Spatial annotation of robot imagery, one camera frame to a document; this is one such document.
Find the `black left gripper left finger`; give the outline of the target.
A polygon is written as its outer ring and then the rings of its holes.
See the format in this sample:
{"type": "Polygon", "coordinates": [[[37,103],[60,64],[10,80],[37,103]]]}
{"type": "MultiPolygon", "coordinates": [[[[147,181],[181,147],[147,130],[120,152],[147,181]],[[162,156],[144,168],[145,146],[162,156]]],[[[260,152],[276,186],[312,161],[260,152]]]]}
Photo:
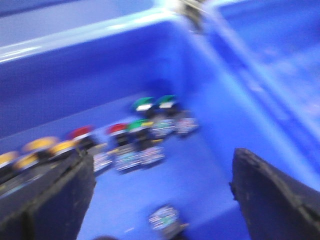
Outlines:
{"type": "Polygon", "coordinates": [[[0,184],[2,240],[75,240],[96,177],[93,157],[72,153],[0,184]]]}

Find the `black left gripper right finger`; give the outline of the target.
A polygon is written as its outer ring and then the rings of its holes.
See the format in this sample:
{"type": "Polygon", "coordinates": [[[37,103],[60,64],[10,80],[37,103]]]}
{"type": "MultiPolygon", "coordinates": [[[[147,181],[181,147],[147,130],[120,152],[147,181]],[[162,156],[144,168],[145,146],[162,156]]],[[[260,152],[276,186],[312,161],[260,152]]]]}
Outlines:
{"type": "Polygon", "coordinates": [[[246,148],[236,148],[230,190],[252,240],[318,240],[320,193],[246,148]]]}

